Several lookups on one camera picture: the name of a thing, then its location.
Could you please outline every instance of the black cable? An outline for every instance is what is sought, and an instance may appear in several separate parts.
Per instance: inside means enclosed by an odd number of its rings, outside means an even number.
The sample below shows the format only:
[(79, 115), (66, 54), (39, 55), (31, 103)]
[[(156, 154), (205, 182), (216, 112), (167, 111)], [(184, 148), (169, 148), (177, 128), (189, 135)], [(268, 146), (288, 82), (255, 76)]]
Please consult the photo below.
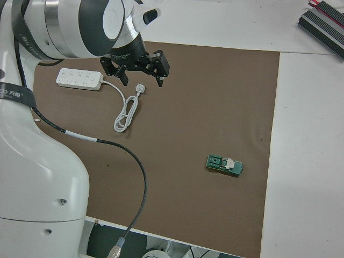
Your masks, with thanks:
[(190, 247), (190, 250), (191, 250), (191, 253), (192, 253), (192, 258), (195, 258), (195, 255), (194, 255), (194, 252), (193, 252), (191, 246), (189, 246), (189, 247)]
[(60, 60), (57, 60), (56, 62), (53, 62), (53, 63), (39, 63), (38, 65), (39, 66), (56, 66), (58, 65), (59, 63), (62, 63), (64, 61), (64, 59), (60, 59)]
[[(20, 79), (21, 79), (21, 83), (24, 87), (27, 88), (27, 84), (26, 84), (26, 79), (25, 79), (25, 74), (24, 74), (24, 69), (23, 69), (23, 64), (22, 61), (20, 59), (20, 52), (19, 52), (19, 43), (18, 40), (15, 38), (15, 52), (16, 52), (16, 60), (17, 60), (17, 66), (18, 66), (18, 70), (19, 70), (19, 74), (20, 74)], [(54, 123), (52, 123), (50, 120), (48, 120), (47, 118), (45, 118), (37, 108), (35, 107), (31, 107), (32, 110), (37, 114), (37, 116), (39, 116), (44, 122), (46, 122), (48, 125), (50, 125), (51, 127), (55, 128), (56, 130), (59, 130), (62, 133), (65, 133), (66, 130), (55, 125)], [(135, 160), (136, 162), (139, 164), (141, 171), (142, 171), (142, 175), (144, 177), (144, 182), (145, 182), (145, 186), (144, 186), (144, 196), (142, 198), (142, 202), (141, 205), (139, 207), (138, 213), (136, 214), (136, 216), (134, 217), (133, 221), (130, 223), (129, 227), (127, 228), (127, 230), (125, 231), (125, 233), (123, 234), (123, 238), (125, 239), (126, 236), (128, 235), (129, 231), (132, 229), (132, 227), (135, 225), (136, 221), (138, 220), (138, 218), (141, 215), (142, 209), (145, 206), (146, 203), (146, 197), (147, 197), (147, 175), (146, 175), (146, 171), (141, 163), (141, 161), (139, 160), (139, 158), (128, 148), (126, 148), (125, 146), (118, 144), (116, 142), (112, 142), (112, 141), (105, 141), (105, 140), (100, 140), (97, 139), (97, 142), (101, 143), (101, 144), (108, 144), (108, 145), (113, 145), (116, 146), (118, 148), (123, 149), (124, 151), (128, 152)]]
[(209, 253), (210, 250), (206, 251), (204, 254), (201, 255), (200, 258), (202, 258), (204, 255), (206, 255), (207, 253)]
[(114, 146), (116, 146), (118, 148), (121, 148), (121, 149), (125, 150), (126, 152), (128, 152), (136, 160), (136, 162), (139, 164), (139, 166), (141, 168), (141, 171), (142, 171), (142, 175), (144, 176), (144, 181), (145, 181), (144, 196), (142, 198), (142, 202), (141, 202), (141, 205), (139, 207), (138, 213), (136, 214), (135, 218), (130, 223), (129, 227), (127, 228), (127, 230), (124, 232), (124, 234), (122, 236), (123, 238), (126, 238), (126, 236), (128, 235), (129, 231), (132, 229), (132, 227), (135, 225), (136, 221), (140, 217), (141, 211), (142, 211), (142, 209), (145, 206), (146, 197), (147, 197), (147, 176), (146, 176), (146, 172), (145, 172), (145, 169), (144, 169), (141, 161), (139, 160), (139, 158), (131, 150), (129, 150), (125, 146), (123, 146), (121, 144), (117, 144), (117, 143), (112, 142), (112, 141), (105, 141), (105, 140), (100, 140), (100, 139), (97, 139), (97, 142), (99, 142), (101, 144), (114, 145)]

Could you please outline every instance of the brown cardboard sheet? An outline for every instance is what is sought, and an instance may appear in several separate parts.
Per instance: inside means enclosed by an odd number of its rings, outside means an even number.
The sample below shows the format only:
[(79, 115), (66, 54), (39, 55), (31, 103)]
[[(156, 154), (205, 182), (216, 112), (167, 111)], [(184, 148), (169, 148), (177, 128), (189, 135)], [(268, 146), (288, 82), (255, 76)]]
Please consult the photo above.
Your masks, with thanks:
[[(127, 72), (125, 96), (142, 83), (146, 92), (132, 125), (116, 133), (122, 107), (118, 92), (63, 88), (55, 83), (60, 68), (102, 71), (99, 59), (66, 60), (36, 70), (38, 108), (70, 131), (121, 143), (147, 170), (148, 197), (135, 228), (243, 257), (259, 257), (266, 194), (271, 127), (279, 53), (201, 46), (146, 43), (164, 50), (170, 76), (155, 79)], [(90, 176), (87, 215), (128, 225), (142, 199), (136, 162), (123, 150), (85, 142), (40, 128), (67, 145)], [(243, 163), (240, 177), (205, 168), (209, 154)]]

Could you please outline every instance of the white robotic arm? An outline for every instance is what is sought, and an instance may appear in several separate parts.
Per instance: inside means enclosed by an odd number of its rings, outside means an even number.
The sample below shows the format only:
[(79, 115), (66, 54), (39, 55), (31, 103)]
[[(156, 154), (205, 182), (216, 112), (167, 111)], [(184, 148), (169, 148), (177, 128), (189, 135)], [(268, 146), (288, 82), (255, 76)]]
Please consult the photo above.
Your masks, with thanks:
[[(139, 34), (160, 12), (153, 9), (136, 15), (133, 3), (0, 0), (1, 258), (87, 257), (78, 251), (89, 194), (87, 171), (70, 149), (35, 125), (30, 107), (20, 100), (23, 94), (16, 91), (23, 81), (18, 61), (30, 90), (35, 67), (42, 60), (103, 55), (110, 59), (103, 65), (106, 73), (122, 82), (127, 68), (162, 82), (168, 63), (162, 52), (146, 53)], [(154, 68), (152, 62), (161, 65)], [(109, 257), (117, 257), (121, 245), (123, 239)]]

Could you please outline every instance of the power outlet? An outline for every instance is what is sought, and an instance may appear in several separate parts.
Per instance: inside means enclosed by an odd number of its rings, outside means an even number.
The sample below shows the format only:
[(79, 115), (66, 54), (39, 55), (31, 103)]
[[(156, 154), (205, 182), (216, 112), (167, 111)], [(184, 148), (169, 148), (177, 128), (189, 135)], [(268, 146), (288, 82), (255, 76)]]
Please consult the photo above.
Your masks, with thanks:
[(99, 90), (104, 76), (98, 71), (85, 71), (62, 68), (56, 78), (56, 83), (62, 87), (83, 90)]

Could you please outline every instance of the white tabletop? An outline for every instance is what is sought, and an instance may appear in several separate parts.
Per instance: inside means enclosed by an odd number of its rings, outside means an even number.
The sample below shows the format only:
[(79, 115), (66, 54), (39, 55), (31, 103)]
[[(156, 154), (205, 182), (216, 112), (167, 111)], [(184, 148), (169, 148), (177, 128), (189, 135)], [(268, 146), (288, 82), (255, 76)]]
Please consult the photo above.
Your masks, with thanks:
[[(344, 10), (344, 1), (327, 2)], [(344, 257), (344, 70), (297, 26), (309, 8), (307, 0), (170, 0), (142, 32), (147, 41), (283, 52), (262, 258)]]

